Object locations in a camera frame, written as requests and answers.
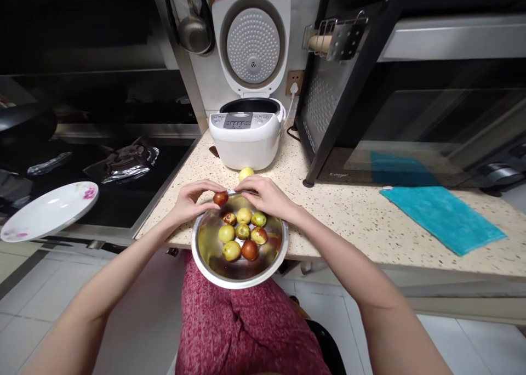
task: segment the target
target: rice cooker control panel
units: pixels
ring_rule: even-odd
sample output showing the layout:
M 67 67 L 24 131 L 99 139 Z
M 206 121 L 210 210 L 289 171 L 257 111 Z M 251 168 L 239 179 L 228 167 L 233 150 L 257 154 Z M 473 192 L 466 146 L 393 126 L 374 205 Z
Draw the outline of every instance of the rice cooker control panel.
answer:
M 272 116 L 273 113 L 215 113 L 210 116 L 210 121 L 216 127 L 223 129 L 251 129 L 264 126 Z

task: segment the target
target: utensil holder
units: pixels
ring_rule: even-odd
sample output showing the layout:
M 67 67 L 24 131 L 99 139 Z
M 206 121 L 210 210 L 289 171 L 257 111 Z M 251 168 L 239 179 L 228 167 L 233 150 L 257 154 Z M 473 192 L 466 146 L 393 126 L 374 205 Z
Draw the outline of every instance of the utensil holder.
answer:
M 361 10 L 355 19 L 326 19 L 319 28 L 305 27 L 303 49 L 328 61 L 351 60 L 356 55 L 358 45 L 369 21 Z

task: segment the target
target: stainless steel bowl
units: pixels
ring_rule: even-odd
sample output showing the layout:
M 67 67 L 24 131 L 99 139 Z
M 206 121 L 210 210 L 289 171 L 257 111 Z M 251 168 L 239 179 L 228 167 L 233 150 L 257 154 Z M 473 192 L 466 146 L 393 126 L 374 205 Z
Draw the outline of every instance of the stainless steel bowl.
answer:
M 268 240 L 259 246 L 258 258 L 253 262 L 243 256 L 231 263 L 225 260 L 222 254 L 223 243 L 218 239 L 219 229 L 225 225 L 223 215 L 227 212 L 237 214 L 241 208 L 249 208 L 252 213 L 258 211 L 243 198 L 241 192 L 230 190 L 227 204 L 219 211 L 206 211 L 199 216 L 192 231 L 192 255 L 197 268 L 210 282 L 228 289 L 252 287 L 266 281 L 277 271 L 289 247 L 288 224 L 267 215 L 264 228 Z M 243 241 L 237 238 L 236 241 L 243 245 Z

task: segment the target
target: rice cooker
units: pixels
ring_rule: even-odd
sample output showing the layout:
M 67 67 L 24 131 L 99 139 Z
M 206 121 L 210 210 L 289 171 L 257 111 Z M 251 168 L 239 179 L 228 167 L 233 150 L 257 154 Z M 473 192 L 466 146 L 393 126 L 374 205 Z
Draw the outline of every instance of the rice cooker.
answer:
M 270 94 L 285 73 L 290 0 L 220 0 L 212 16 L 221 67 L 239 99 L 210 115 L 210 133 L 227 167 L 264 169 L 276 156 L 287 118 Z

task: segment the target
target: fingers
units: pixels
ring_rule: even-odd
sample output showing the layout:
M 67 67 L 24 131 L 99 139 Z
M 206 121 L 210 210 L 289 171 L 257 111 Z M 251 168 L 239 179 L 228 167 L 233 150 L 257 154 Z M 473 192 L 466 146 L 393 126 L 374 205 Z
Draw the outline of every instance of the fingers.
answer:
M 203 192 L 203 191 L 213 191 L 213 192 L 223 192 L 227 191 L 225 187 L 221 186 L 220 184 L 217 184 L 216 182 L 212 182 L 211 180 L 204 179 L 199 180 L 197 182 L 193 182 L 190 184 L 187 184 L 184 186 L 184 189 L 187 193 L 195 193 L 195 192 Z
M 259 191 L 258 188 L 261 188 L 261 184 L 262 182 L 265 181 L 265 179 L 268 179 L 268 178 L 264 178 L 258 175 L 251 175 L 243 179 L 243 181 L 237 185 L 234 191 L 241 191 L 241 190 Z
M 254 205 L 257 209 L 261 208 L 261 198 L 260 197 L 256 197 L 255 195 L 247 193 L 247 192 L 241 193 L 241 195 L 244 198 L 246 198 L 248 202 Z
M 220 207 L 217 204 L 214 204 L 213 202 L 206 202 L 201 205 L 196 205 L 196 212 L 197 214 L 204 213 L 206 211 L 211 211 L 212 209 L 219 210 Z

